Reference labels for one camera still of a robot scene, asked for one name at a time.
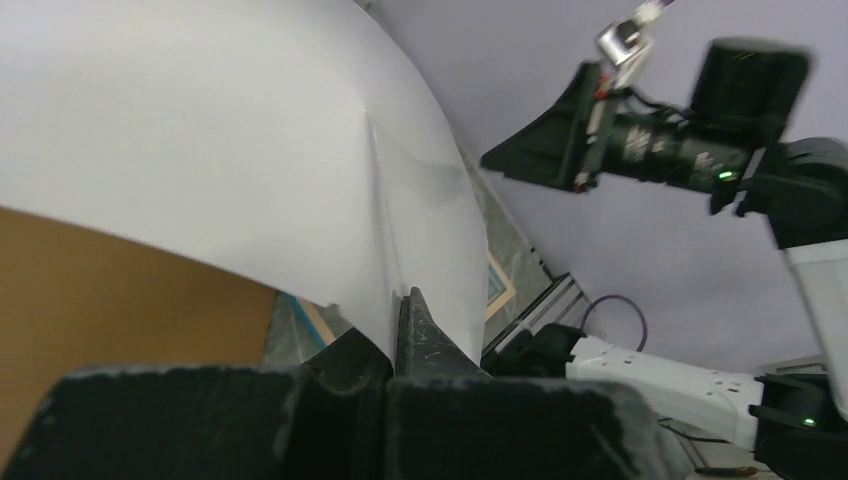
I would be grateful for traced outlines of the wooden frame backing board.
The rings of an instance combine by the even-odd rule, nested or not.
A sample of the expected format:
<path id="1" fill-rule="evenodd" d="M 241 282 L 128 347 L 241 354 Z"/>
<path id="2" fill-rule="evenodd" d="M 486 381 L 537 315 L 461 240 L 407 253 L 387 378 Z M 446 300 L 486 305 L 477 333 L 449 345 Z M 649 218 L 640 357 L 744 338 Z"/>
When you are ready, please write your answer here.
<path id="1" fill-rule="evenodd" d="M 1 455 L 69 371 L 111 364 L 255 364 L 274 291 L 161 250 L 1 213 Z"/>

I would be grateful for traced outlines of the colourful photo poster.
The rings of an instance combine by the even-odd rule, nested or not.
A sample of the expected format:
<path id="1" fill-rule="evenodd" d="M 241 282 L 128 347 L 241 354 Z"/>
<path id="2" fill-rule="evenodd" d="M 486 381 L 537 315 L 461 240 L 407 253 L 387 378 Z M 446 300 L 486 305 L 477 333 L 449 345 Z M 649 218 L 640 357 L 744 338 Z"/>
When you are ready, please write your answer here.
<path id="1" fill-rule="evenodd" d="M 449 123 L 351 1 L 5 1 L 1 203 L 338 307 L 423 292 L 481 357 L 488 245 Z"/>

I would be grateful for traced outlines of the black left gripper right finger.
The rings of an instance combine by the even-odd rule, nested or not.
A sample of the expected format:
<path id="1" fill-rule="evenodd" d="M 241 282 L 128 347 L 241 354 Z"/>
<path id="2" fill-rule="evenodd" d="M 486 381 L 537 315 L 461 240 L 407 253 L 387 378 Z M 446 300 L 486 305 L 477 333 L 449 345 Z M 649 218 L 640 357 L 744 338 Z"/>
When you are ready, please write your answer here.
<path id="1" fill-rule="evenodd" d="M 672 479 L 676 462 L 633 388 L 566 372 L 584 334 L 550 325 L 491 375 L 413 289 L 387 385 L 391 479 Z"/>

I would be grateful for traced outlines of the wooden picture frame with glass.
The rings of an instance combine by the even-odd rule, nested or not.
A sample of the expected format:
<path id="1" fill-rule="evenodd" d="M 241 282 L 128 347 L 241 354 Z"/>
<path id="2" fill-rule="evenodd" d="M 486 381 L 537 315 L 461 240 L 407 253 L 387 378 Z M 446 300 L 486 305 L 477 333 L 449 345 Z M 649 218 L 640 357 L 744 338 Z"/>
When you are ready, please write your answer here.
<path id="1" fill-rule="evenodd" d="M 495 316 L 517 290 L 502 266 L 489 254 L 486 320 Z M 289 327 L 300 361 L 334 343 L 352 328 L 334 307 L 322 307 L 287 293 L 277 295 L 283 327 Z"/>

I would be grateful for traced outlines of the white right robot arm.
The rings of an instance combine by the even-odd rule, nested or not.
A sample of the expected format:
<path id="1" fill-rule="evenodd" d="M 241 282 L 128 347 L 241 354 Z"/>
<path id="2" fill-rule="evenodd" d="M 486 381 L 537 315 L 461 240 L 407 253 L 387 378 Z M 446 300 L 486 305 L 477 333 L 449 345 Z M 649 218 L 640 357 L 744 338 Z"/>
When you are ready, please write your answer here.
<path id="1" fill-rule="evenodd" d="M 522 334 L 499 374 L 613 381 L 783 479 L 847 475 L 847 146 L 785 133 L 814 59 L 711 40 L 687 103 L 585 61 L 482 166 L 570 193 L 567 252 L 623 287 L 642 334 Z"/>

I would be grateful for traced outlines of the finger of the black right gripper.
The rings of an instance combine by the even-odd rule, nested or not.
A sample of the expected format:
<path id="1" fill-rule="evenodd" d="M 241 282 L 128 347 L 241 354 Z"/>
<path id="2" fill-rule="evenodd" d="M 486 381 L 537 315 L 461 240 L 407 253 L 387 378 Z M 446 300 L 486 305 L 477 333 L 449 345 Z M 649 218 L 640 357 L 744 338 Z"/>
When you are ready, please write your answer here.
<path id="1" fill-rule="evenodd" d="M 583 62 L 554 104 L 481 157 L 481 167 L 505 177 L 577 193 L 587 128 L 600 85 L 600 64 Z"/>

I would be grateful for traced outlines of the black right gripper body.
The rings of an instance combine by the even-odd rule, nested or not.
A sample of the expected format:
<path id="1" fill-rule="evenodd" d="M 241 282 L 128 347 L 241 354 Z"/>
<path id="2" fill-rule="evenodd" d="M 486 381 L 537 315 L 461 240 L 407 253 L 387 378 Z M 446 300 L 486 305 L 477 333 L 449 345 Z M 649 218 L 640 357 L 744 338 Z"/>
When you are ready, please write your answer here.
<path id="1" fill-rule="evenodd" d="M 667 184 L 730 203 L 754 153 L 779 142 L 812 54 L 800 46 L 752 37 L 719 37 L 706 49 L 688 107 L 642 99 L 614 87 L 597 62 L 575 74 L 577 101 L 569 132 L 569 189 L 583 194 L 603 173 Z"/>

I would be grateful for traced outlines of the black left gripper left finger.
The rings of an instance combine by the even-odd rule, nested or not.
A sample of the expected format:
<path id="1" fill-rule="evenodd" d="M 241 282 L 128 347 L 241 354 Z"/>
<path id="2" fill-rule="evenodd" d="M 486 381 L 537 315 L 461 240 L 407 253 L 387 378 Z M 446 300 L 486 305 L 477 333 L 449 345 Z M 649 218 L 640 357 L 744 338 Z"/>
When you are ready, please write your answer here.
<path id="1" fill-rule="evenodd" d="M 43 398 L 7 479 L 374 479 L 392 366 L 349 331 L 298 366 L 79 369 Z"/>

